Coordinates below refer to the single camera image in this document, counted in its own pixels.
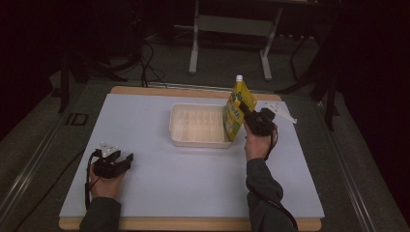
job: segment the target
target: yellow bottle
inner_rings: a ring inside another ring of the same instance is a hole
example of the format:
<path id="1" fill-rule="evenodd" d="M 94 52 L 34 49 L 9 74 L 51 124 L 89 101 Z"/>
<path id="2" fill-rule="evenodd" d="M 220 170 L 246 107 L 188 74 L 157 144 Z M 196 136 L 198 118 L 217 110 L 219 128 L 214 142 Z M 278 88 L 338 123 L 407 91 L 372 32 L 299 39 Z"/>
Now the yellow bottle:
<path id="1" fill-rule="evenodd" d="M 244 123 L 244 113 L 239 109 L 239 104 L 244 102 L 250 111 L 256 106 L 256 99 L 248 89 L 241 75 L 236 76 L 236 83 L 232 94 L 223 110 L 223 126 L 229 142 L 233 142 L 241 125 Z"/>

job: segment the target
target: black strap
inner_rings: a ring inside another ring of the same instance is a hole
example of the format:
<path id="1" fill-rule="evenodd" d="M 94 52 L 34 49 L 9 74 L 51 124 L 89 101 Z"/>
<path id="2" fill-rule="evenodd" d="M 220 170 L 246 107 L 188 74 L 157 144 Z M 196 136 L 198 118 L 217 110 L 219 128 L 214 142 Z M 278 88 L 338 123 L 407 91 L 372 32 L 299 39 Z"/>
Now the black strap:
<path id="1" fill-rule="evenodd" d="M 295 218 L 292 216 L 292 214 L 290 214 L 290 212 L 287 211 L 283 206 L 281 206 L 281 205 L 278 204 L 277 202 L 275 202 L 275 201 L 269 199 L 269 197 L 267 197 L 267 196 L 265 196 L 265 195 L 262 195 L 261 193 L 257 192 L 252 186 L 250 186 L 250 185 L 248 184 L 248 181 L 247 181 L 247 188 L 248 188 L 248 190 L 249 190 L 251 193 L 253 193 L 257 198 L 259 198 L 259 199 L 265 201 L 265 202 L 268 203 L 269 205 L 271 205 L 271 206 L 277 208 L 277 209 L 280 210 L 282 213 L 284 213 L 284 214 L 289 218 L 290 222 L 292 222 L 293 227 L 294 227 L 297 231 L 299 231 L 298 223 L 296 222 L 296 219 L 295 219 Z"/>
<path id="2" fill-rule="evenodd" d="M 88 159 L 88 164 L 87 164 L 87 176 L 85 179 L 85 209 L 88 210 L 88 207 L 90 206 L 90 168 L 91 168 L 91 160 L 94 157 L 99 157 L 99 153 L 98 150 L 96 150 L 95 152 L 93 152 L 90 156 L 90 158 Z"/>
<path id="3" fill-rule="evenodd" d="M 275 132 L 276 132 L 276 134 L 277 134 L 277 139 L 275 140 L 275 143 L 274 143 L 274 135 L 271 134 L 271 147 L 269 148 L 268 153 L 267 153 L 266 156 L 265 156 L 265 161 L 269 158 L 269 155 L 271 154 L 272 150 L 274 149 L 274 147 L 275 147 L 275 146 L 277 145 L 277 143 L 278 143 L 278 126 L 277 126 L 277 125 L 275 125 L 274 130 L 275 130 Z"/>

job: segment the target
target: metal stand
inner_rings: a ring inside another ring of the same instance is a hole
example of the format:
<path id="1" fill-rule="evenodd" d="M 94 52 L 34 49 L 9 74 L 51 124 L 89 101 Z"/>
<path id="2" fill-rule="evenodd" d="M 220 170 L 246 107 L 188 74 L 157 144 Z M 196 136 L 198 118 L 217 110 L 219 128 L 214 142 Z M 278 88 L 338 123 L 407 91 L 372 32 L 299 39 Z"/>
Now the metal stand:
<path id="1" fill-rule="evenodd" d="M 222 33 L 234 33 L 254 36 L 267 36 L 268 41 L 263 49 L 260 50 L 260 59 L 265 80 L 272 80 L 271 69 L 269 67 L 268 54 L 272 41 L 277 32 L 278 23 L 283 8 L 279 8 L 275 21 L 253 20 L 244 18 L 222 17 L 204 15 L 199 13 L 199 0 L 195 1 L 195 17 L 193 20 L 193 45 L 190 53 L 189 74 L 196 74 L 198 63 L 198 32 L 214 31 Z"/>

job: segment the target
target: forearm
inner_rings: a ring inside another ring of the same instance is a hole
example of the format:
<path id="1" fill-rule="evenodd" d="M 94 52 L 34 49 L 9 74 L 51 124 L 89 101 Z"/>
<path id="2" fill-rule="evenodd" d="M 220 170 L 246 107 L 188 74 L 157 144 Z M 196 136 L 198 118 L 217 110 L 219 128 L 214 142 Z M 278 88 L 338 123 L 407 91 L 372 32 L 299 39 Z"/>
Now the forearm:
<path id="1" fill-rule="evenodd" d="M 107 197 L 97 197 L 91 201 L 87 214 L 80 223 L 80 231 L 118 231 L 121 204 Z"/>
<path id="2" fill-rule="evenodd" d="M 263 196 L 280 205 L 283 189 L 274 180 L 263 159 L 252 159 L 247 163 L 247 185 Z M 279 209 L 261 200 L 253 193 L 248 194 L 251 229 L 256 231 L 295 231 L 290 219 Z"/>

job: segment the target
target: rectangular tray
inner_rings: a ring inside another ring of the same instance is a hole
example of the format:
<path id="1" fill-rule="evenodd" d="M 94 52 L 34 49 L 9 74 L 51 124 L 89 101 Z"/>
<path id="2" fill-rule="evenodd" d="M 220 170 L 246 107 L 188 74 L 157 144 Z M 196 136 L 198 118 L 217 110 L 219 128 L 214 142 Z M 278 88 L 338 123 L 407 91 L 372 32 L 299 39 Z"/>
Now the rectangular tray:
<path id="1" fill-rule="evenodd" d="M 228 148 L 223 129 L 224 105 L 174 104 L 171 110 L 169 130 L 175 146 Z"/>

